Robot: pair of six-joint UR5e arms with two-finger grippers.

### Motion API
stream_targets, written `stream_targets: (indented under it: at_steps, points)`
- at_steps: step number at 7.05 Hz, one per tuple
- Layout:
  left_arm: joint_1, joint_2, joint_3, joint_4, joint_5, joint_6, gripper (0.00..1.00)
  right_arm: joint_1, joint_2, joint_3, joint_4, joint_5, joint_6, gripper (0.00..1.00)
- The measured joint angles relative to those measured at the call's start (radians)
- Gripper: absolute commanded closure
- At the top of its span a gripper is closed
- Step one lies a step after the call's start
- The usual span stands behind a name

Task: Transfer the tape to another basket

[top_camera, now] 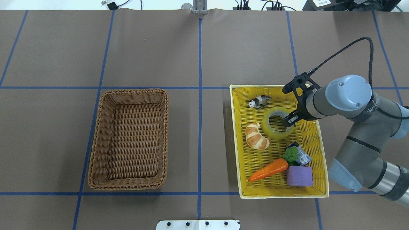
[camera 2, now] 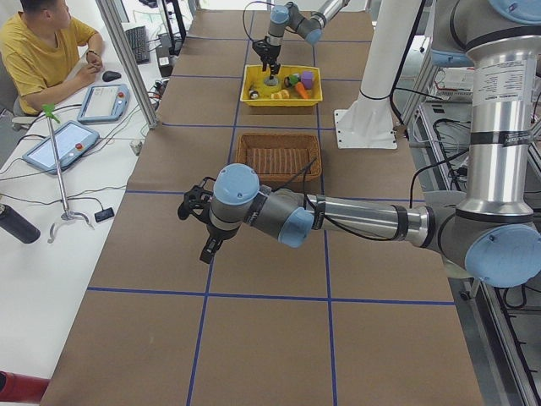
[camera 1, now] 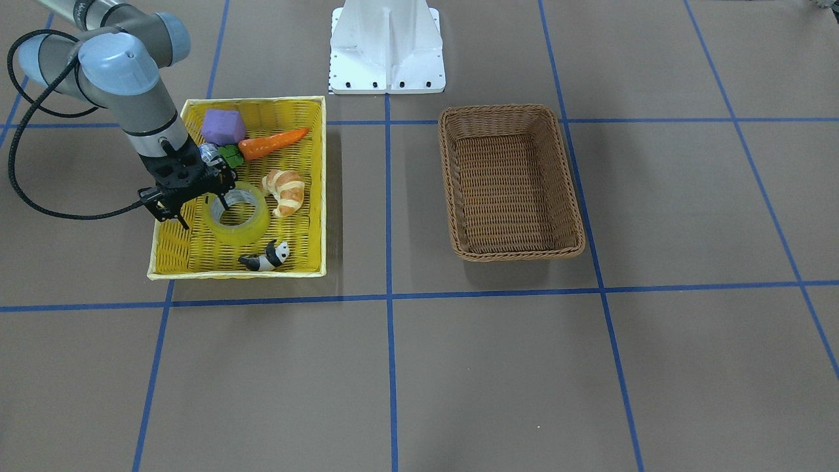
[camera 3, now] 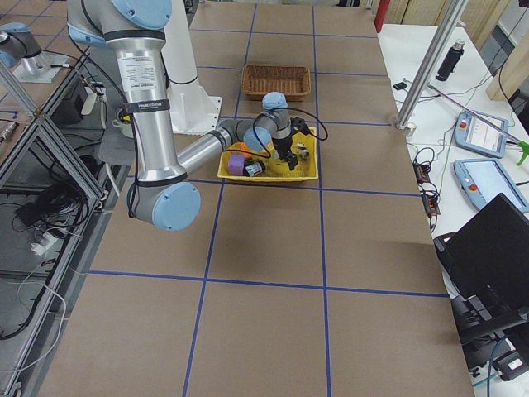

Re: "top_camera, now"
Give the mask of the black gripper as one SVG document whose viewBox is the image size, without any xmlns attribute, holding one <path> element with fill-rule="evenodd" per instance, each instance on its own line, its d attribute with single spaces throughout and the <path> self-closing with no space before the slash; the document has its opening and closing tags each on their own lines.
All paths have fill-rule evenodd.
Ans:
<svg viewBox="0 0 409 230">
<path fill-rule="evenodd" d="M 306 121 L 313 121 L 320 119 L 319 117 L 314 116 L 307 108 L 307 96 L 302 94 L 301 96 L 298 93 L 295 93 L 295 97 L 297 99 L 297 107 L 294 111 L 292 111 L 289 116 L 283 118 L 281 120 L 281 124 L 283 126 L 291 127 L 294 126 L 298 121 L 306 120 Z"/>
</svg>

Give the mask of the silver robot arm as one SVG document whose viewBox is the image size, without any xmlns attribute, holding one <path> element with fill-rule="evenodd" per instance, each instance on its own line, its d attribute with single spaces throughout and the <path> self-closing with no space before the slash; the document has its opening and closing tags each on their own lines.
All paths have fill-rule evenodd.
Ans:
<svg viewBox="0 0 409 230">
<path fill-rule="evenodd" d="M 303 73 L 282 92 L 294 93 L 297 99 L 296 109 L 281 121 L 284 127 L 334 115 L 353 122 L 328 170 L 332 180 L 350 191 L 367 188 L 408 206 L 408 169 L 380 157 L 390 138 L 408 133 L 408 108 L 379 96 L 358 75 L 346 75 L 320 87 L 310 74 Z"/>
</svg>

